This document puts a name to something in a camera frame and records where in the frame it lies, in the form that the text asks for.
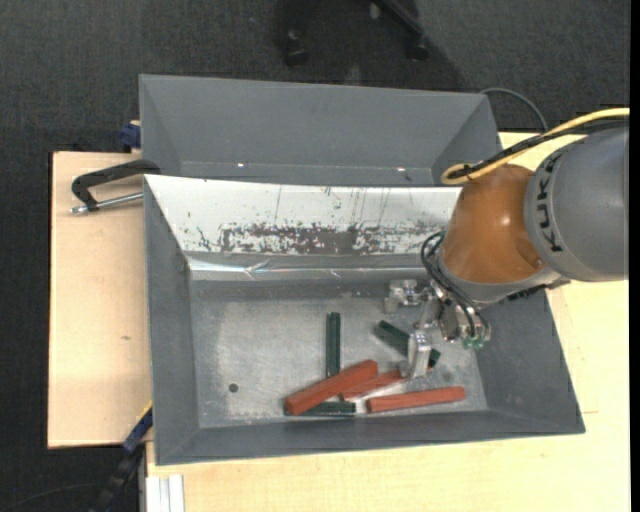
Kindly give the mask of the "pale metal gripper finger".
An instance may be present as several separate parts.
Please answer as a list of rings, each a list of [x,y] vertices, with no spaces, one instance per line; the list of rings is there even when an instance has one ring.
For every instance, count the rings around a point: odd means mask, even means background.
[[[406,361],[400,365],[400,374],[406,379],[425,377],[431,355],[431,344],[425,332],[413,332],[407,342]]]
[[[416,307],[423,301],[424,287],[416,280],[391,280],[383,307],[387,314],[395,313],[401,306]]]

